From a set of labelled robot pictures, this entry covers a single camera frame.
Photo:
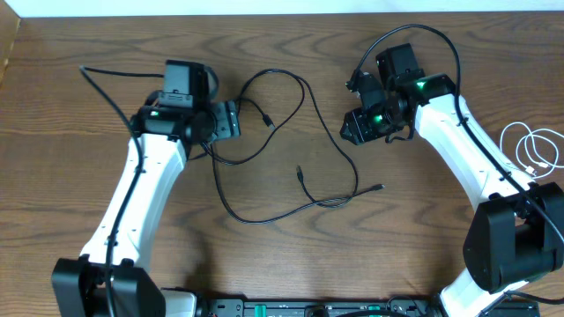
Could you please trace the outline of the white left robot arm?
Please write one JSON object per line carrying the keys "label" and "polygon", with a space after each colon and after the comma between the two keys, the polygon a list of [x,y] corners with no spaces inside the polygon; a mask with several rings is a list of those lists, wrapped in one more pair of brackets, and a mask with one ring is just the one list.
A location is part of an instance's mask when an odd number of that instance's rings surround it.
{"label": "white left robot arm", "polygon": [[63,316],[202,316],[207,308],[182,288],[149,276],[152,247],[172,187],[195,145],[238,137],[233,101],[215,100],[211,67],[168,60],[162,89],[124,120],[130,133],[121,179],[93,236],[51,276]]}

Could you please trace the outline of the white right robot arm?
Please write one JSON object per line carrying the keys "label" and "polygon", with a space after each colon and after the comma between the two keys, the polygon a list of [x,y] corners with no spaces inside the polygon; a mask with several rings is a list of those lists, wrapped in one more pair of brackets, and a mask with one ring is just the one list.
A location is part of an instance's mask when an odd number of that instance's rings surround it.
{"label": "white right robot arm", "polygon": [[520,171],[471,115],[446,74],[428,76],[410,44],[377,55],[377,76],[355,70],[346,84],[361,105],[340,135],[361,145],[399,131],[419,135],[440,154],[474,209],[463,245],[465,268],[438,296],[431,316],[479,316],[503,297],[563,266],[563,191]]}

